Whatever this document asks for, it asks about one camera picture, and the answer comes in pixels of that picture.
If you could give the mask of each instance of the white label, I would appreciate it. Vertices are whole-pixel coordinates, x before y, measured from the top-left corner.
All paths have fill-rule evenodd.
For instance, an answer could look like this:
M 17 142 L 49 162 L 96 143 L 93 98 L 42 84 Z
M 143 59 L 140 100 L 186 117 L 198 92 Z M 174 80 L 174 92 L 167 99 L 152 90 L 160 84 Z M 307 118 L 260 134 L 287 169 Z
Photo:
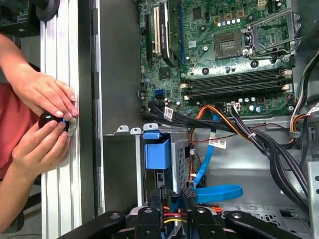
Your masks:
M 173 118 L 173 113 L 174 110 L 169 108 L 169 107 L 165 107 L 164 109 L 164 119 L 171 121 L 171 119 Z
M 196 47 L 196 45 L 197 45 L 196 41 L 189 41 L 188 42 L 188 47 L 189 48 L 194 48 L 194 47 Z
M 221 139 L 210 140 L 209 145 L 217 147 L 217 148 L 226 149 L 226 141 Z

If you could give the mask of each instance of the cable tie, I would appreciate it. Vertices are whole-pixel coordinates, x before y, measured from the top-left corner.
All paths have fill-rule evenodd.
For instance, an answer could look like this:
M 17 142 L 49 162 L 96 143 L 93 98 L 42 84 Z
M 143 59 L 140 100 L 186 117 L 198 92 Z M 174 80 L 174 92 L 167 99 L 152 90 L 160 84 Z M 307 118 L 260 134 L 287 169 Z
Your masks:
M 251 134 L 249 134 L 248 136 L 247 136 L 247 138 L 251 138 L 251 137 L 256 137 L 256 134 L 255 133 L 251 133 Z

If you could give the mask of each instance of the motherboard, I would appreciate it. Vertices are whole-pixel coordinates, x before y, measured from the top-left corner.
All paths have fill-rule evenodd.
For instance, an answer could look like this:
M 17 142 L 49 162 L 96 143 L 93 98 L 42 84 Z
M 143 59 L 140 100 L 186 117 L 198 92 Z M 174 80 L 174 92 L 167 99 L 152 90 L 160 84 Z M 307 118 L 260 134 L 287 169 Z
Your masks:
M 285 0 L 141 0 L 142 106 L 196 117 L 206 104 L 242 117 L 294 110 Z

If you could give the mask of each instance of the capacitor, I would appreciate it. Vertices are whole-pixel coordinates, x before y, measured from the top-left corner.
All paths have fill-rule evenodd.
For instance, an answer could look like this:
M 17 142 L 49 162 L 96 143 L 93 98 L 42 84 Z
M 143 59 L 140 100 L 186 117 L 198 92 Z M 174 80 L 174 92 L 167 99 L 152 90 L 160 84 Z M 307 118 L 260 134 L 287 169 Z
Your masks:
M 249 106 L 249 110 L 250 110 L 251 112 L 253 112 L 253 111 L 255 110 L 255 107 L 254 107 L 253 105 L 251 105 L 251 106 Z
M 187 115 L 190 115 L 190 114 L 191 114 L 191 112 L 192 112 L 192 110 L 191 110 L 191 109 L 186 109 L 186 114 L 187 114 Z
M 261 111 L 262 111 L 262 108 L 261 108 L 260 106 L 258 106 L 258 107 L 256 108 L 256 112 L 257 112 L 257 113 L 261 113 Z

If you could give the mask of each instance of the chip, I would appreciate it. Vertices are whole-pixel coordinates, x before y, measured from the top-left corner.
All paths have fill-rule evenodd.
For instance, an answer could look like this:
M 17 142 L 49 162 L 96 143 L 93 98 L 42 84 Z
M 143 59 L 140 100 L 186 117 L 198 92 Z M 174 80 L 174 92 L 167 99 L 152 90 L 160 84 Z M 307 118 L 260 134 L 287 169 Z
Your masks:
M 240 32 L 216 35 L 214 43 L 216 59 L 230 58 L 242 54 Z
M 214 23 L 220 23 L 220 18 L 219 16 L 214 17 Z
M 171 69 L 170 67 L 162 67 L 159 69 L 159 79 L 164 80 L 164 79 L 170 79 L 170 73 Z
M 193 8 L 193 20 L 199 20 L 201 18 L 202 18 L 201 8 L 200 7 Z
M 226 21 L 231 20 L 232 19 L 232 14 L 231 13 L 227 13 L 225 16 Z
M 238 16 L 239 18 L 244 17 L 244 10 L 238 11 L 238 12 L 237 12 L 237 16 Z

